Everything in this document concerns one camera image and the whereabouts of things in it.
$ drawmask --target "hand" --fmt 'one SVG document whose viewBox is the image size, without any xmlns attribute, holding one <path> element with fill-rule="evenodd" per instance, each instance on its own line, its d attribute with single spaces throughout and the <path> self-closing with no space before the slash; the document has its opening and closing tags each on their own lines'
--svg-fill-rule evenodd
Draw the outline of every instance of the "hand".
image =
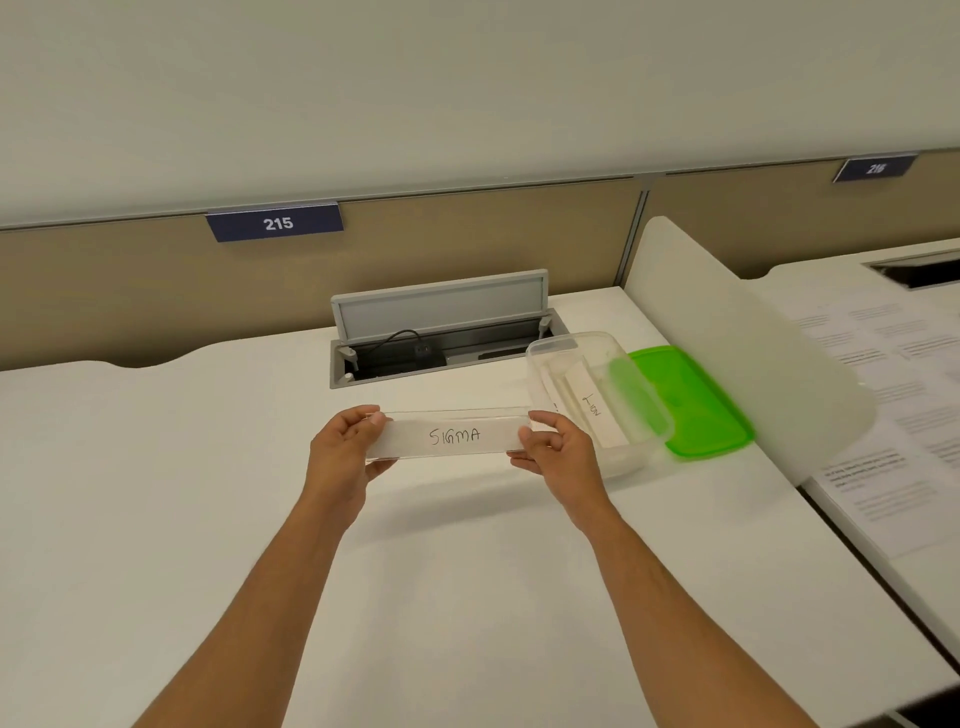
<svg viewBox="0 0 960 728">
<path fill-rule="evenodd" d="M 386 423 L 379 406 L 362 404 L 335 415 L 310 443 L 300 499 L 319 508 L 335 528 L 349 528 L 367 499 L 367 483 L 396 462 L 366 462 Z"/>
<path fill-rule="evenodd" d="M 570 520 L 585 533 L 597 518 L 616 515 L 590 436 L 556 412 L 534 410 L 530 419 L 557 431 L 534 432 L 530 427 L 521 427 L 523 450 L 507 453 L 510 464 L 542 475 Z"/>
</svg>

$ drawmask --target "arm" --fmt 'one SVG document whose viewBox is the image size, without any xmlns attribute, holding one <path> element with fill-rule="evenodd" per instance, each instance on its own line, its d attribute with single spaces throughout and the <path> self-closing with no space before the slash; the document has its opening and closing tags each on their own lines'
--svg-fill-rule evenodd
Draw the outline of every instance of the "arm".
<svg viewBox="0 0 960 728">
<path fill-rule="evenodd" d="M 508 453 L 511 462 L 543 475 L 587 536 L 660 728 L 816 728 L 620 517 L 589 436 L 556 413 L 530 417 L 558 431 L 522 428 L 524 450 Z"/>
<path fill-rule="evenodd" d="M 394 462 L 365 465 L 386 422 L 377 409 L 341 412 L 314 438 L 290 516 L 213 631 L 134 728 L 283 722 L 337 545 L 364 504 L 367 483 Z"/>
</svg>

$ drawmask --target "label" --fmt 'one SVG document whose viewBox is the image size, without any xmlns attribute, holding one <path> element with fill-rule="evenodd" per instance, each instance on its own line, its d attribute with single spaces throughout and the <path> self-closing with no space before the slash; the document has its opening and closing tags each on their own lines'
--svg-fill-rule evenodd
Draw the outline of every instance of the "label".
<svg viewBox="0 0 960 728">
<path fill-rule="evenodd" d="M 470 455 L 523 449 L 516 432 L 528 424 L 526 417 L 393 420 L 384 426 L 367 457 Z"/>
<path fill-rule="evenodd" d="M 856 182 L 857 180 L 882 180 L 887 177 L 902 177 L 910 169 L 916 154 L 893 155 L 890 157 L 861 157 L 847 159 L 840 167 L 834 182 Z"/>
<path fill-rule="evenodd" d="M 566 370 L 564 377 L 600 447 L 619 448 L 629 445 L 627 436 L 620 429 L 620 424 L 613 416 L 610 405 L 600 394 L 600 388 L 590 376 L 583 360 L 575 362 Z"/>
<path fill-rule="evenodd" d="M 339 232 L 344 228 L 337 203 L 208 212 L 206 223 L 221 243 Z"/>
<path fill-rule="evenodd" d="M 550 375 L 550 372 L 546 367 L 540 370 L 540 379 L 543 382 L 543 386 L 546 389 L 546 396 L 550 398 L 550 401 L 553 403 L 553 408 L 555 411 L 562 414 L 568 420 L 570 419 L 570 413 L 564 405 L 564 398 L 560 395 L 560 390 L 557 389 L 557 384 L 554 382 L 553 377 Z M 551 429 L 550 427 L 542 427 L 541 429 Z"/>
</svg>

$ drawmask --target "text 215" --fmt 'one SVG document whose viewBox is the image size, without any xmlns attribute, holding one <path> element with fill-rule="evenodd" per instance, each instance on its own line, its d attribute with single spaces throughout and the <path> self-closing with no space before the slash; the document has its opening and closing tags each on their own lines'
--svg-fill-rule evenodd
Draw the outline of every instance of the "text 215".
<svg viewBox="0 0 960 728">
<path fill-rule="evenodd" d="M 294 221 L 289 217 L 267 217 L 264 218 L 263 224 L 267 226 L 269 231 L 281 231 L 284 228 L 289 230 L 294 227 Z"/>
</svg>

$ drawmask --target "white wall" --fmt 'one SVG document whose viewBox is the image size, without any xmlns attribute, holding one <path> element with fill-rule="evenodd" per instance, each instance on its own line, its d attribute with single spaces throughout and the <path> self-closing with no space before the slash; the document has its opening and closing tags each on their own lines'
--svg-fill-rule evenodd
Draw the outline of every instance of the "white wall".
<svg viewBox="0 0 960 728">
<path fill-rule="evenodd" d="M 0 224 L 960 144 L 957 0 L 6 0 Z"/>
</svg>

